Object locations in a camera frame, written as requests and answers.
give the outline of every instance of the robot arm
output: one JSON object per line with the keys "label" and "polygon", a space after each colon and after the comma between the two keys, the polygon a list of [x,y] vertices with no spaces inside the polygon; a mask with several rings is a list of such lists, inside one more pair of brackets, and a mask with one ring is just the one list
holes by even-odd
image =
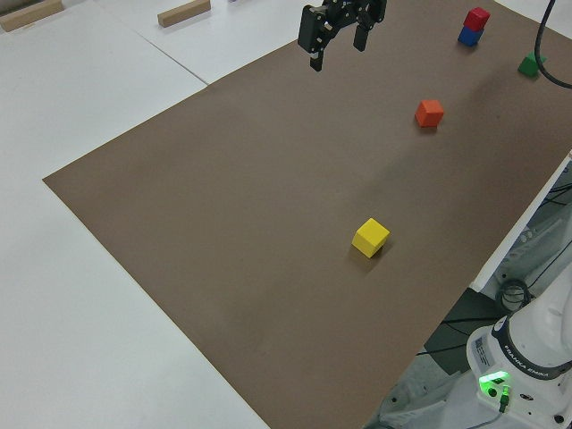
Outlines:
{"label": "robot arm", "polygon": [[357,22],[354,47],[366,49],[367,34],[383,21],[387,0],[324,0],[321,6],[305,6],[298,44],[310,54],[310,66],[322,70],[325,47],[340,29]]}

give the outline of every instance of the brown mat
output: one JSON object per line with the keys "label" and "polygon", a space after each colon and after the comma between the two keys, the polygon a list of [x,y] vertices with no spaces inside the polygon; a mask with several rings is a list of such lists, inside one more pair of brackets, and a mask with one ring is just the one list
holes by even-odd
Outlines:
{"label": "brown mat", "polygon": [[290,44],[46,178],[273,429],[360,427],[572,146],[571,93],[516,72],[536,25],[479,4],[477,49],[475,2],[393,1],[364,53]]}

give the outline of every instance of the robot label sticker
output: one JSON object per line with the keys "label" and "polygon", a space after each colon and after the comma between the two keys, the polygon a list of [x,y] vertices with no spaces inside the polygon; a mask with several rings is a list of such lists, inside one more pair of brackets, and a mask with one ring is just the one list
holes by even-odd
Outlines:
{"label": "robot label sticker", "polygon": [[473,344],[471,344],[471,350],[475,356],[475,361],[479,365],[479,369],[482,373],[485,373],[491,366],[494,366],[494,359],[492,356],[487,355],[486,350],[488,350],[488,347],[486,342],[486,336],[482,336],[477,338],[473,341]]}

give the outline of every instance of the wooden block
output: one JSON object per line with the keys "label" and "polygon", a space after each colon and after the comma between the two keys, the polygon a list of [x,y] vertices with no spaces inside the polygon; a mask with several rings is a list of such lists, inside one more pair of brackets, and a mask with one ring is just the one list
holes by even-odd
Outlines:
{"label": "wooden block", "polygon": [[12,31],[62,10],[62,0],[45,0],[0,17],[0,26],[4,31]]}
{"label": "wooden block", "polygon": [[197,16],[201,13],[211,10],[210,0],[194,0],[193,2],[184,4],[183,6],[175,7],[170,11],[159,13],[159,25],[161,27],[170,27],[188,18]]}

